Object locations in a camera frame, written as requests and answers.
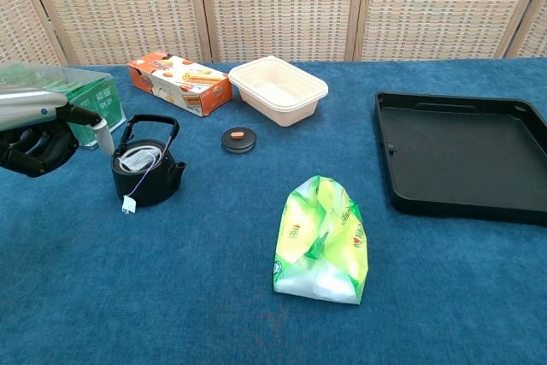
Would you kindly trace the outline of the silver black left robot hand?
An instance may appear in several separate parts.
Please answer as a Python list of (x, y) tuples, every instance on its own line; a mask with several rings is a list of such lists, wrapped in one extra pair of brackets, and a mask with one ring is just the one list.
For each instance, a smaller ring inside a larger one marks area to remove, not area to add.
[(56, 91), (0, 84), (0, 168), (37, 178), (65, 164), (79, 147), (70, 124), (86, 126), (99, 148), (115, 152), (107, 121)]

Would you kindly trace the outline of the white tea bag with tag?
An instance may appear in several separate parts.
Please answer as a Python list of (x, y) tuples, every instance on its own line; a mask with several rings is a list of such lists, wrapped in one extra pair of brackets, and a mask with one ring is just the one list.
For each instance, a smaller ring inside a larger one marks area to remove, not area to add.
[(117, 177), (117, 187), (122, 193), (121, 211), (124, 214), (136, 211), (137, 202), (132, 195), (137, 193), (147, 174), (159, 162), (161, 154), (162, 151), (159, 148), (145, 145), (132, 148), (119, 157), (120, 171), (126, 172)]

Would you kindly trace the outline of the clear box of green packets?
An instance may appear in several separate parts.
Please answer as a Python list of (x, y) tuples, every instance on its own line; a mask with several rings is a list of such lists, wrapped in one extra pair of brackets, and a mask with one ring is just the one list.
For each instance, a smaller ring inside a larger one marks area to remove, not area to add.
[[(114, 78), (103, 72), (12, 61), (0, 63), (0, 84), (60, 92), (70, 103), (99, 113), (107, 121), (110, 133), (126, 119)], [(69, 126), (79, 147), (99, 148), (91, 129), (73, 123)]]

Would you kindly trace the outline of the black cast iron teapot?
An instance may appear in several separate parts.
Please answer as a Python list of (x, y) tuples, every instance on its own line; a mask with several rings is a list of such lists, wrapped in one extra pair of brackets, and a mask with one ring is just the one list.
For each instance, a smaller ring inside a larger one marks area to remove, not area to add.
[[(139, 122), (148, 121), (155, 123), (164, 123), (172, 127), (169, 133), (168, 140), (163, 143), (156, 139), (140, 139), (133, 138), (133, 126)], [(119, 174), (126, 174), (125, 171), (120, 171), (119, 157), (132, 148), (152, 145), (162, 151), (159, 162), (147, 174), (144, 182), (138, 188), (137, 193), (132, 195), (137, 202), (137, 207), (148, 207), (162, 203), (169, 199), (180, 187), (182, 175), (186, 168), (185, 162), (177, 162), (169, 151), (169, 147), (179, 133), (179, 123), (176, 119), (165, 115), (135, 115), (127, 123), (127, 126), (122, 134), (111, 160), (111, 170), (113, 180), (118, 197), (122, 200), (121, 189), (117, 183)]]

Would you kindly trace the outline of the black teapot lid orange knob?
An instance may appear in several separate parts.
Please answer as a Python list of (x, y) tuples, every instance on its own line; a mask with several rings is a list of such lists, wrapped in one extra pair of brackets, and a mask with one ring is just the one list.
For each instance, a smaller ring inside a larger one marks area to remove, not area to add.
[(224, 149), (243, 154), (251, 151), (256, 145), (256, 133), (247, 127), (234, 127), (225, 131), (221, 137)]

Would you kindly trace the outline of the green and white plastic bag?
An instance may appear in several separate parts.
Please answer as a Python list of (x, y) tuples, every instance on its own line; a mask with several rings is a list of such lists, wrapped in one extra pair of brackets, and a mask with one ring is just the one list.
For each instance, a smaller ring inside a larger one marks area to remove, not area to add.
[(358, 305), (367, 274), (367, 235), (358, 205), (334, 179), (309, 178), (283, 208), (273, 290)]

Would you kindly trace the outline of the orange snack carton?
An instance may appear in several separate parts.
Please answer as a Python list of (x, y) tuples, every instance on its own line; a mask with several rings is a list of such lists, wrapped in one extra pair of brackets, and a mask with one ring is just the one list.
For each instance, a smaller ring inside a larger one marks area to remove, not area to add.
[(133, 86), (200, 117), (232, 100), (227, 74), (157, 50), (127, 64)]

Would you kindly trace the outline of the cream plastic food container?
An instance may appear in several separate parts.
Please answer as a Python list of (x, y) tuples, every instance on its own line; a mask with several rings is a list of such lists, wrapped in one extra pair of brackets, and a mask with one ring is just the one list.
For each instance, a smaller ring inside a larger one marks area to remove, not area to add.
[(314, 114), (328, 94), (327, 83), (276, 56), (265, 56), (232, 68), (230, 82), (247, 104), (281, 127)]

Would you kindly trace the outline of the woven folding screen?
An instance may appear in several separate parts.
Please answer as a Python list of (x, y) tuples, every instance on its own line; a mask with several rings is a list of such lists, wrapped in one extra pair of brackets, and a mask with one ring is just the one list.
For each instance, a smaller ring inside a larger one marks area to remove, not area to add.
[(0, 0), (0, 62), (547, 56), (547, 0)]

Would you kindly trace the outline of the blue table cloth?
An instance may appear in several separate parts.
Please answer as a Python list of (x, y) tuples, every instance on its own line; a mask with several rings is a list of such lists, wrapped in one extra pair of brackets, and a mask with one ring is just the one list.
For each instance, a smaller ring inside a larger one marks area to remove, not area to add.
[[(127, 115), (181, 125), (180, 189), (131, 215), (98, 150), (37, 179), (0, 168), (0, 365), (547, 365), (547, 227), (399, 213), (373, 116), (394, 91), (520, 98), (547, 119), (547, 58), (303, 69), (328, 95), (283, 128), (238, 97), (197, 117), (107, 66)], [(222, 147), (234, 127), (251, 151)], [(359, 305), (272, 288), (285, 199), (316, 174), (362, 212)]]

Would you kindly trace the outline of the black plastic tray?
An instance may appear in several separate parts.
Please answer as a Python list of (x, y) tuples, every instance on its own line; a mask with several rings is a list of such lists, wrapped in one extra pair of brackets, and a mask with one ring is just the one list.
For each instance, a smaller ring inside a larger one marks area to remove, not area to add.
[(375, 118), (398, 211), (547, 226), (547, 120), (530, 103), (380, 92)]

